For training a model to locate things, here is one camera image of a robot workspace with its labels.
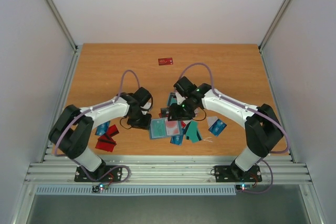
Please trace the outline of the red card black stripe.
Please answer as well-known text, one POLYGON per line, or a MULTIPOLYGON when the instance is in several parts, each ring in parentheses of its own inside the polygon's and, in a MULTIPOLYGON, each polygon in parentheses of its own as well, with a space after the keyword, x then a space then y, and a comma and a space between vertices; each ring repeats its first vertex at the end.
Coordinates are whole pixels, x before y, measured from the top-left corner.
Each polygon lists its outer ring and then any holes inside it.
POLYGON ((180 128, 178 121, 167 121, 166 122, 166 133, 168 136, 179 135, 180 128))

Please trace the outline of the teal leather card holder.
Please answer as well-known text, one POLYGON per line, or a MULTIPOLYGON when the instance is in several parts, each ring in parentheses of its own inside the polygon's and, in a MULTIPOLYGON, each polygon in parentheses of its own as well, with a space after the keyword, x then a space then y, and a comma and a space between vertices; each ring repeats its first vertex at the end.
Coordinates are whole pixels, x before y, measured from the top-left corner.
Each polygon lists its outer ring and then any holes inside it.
POLYGON ((178 136, 182 133, 183 130, 179 121, 168 121, 167 118, 151 120, 149 135, 152 140, 178 136))

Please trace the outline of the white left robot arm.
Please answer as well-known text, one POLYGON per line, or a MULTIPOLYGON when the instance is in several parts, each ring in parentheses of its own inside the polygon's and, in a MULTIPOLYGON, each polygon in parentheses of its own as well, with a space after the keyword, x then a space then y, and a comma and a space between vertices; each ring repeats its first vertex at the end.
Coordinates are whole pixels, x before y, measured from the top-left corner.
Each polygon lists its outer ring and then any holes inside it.
POLYGON ((94 181, 105 177, 106 168, 103 160, 89 147, 91 131, 97 126, 113 119, 127 118, 127 123, 134 129, 148 130, 152 115, 153 97, 144 87, 134 93, 121 92, 111 100, 78 108, 67 106, 51 128, 48 139, 55 145, 55 150, 87 170, 87 175, 94 181))

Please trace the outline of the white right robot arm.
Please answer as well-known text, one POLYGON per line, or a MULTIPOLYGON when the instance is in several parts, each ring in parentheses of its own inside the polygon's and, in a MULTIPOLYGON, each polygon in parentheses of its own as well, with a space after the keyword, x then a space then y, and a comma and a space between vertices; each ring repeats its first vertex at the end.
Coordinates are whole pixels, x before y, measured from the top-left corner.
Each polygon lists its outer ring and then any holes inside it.
POLYGON ((207 83, 196 86, 187 77, 179 79, 174 90, 177 103, 170 105, 168 120, 192 120, 195 110, 202 109, 221 114, 245 129, 246 147, 229 169, 237 180, 249 176, 252 166, 270 154, 285 135, 273 108, 267 104, 240 102, 207 83))

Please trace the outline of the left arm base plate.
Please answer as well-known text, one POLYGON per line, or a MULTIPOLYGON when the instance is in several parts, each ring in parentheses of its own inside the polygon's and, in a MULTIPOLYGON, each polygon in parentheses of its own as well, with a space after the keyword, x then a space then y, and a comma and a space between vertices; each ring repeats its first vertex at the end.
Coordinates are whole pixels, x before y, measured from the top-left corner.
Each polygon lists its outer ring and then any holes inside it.
POLYGON ((91 172, 84 167, 77 167, 74 181, 77 183, 86 182, 120 182, 123 175, 124 168, 116 165, 106 165, 98 168, 95 172, 91 172))

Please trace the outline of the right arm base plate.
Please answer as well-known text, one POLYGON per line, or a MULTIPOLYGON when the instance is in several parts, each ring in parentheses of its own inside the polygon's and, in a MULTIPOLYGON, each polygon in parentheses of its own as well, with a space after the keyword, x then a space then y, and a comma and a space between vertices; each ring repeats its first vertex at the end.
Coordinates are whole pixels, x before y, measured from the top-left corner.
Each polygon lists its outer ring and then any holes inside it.
POLYGON ((243 183, 262 182, 260 167, 253 165, 247 172, 230 165, 216 165, 211 174, 215 176, 217 183, 243 183))

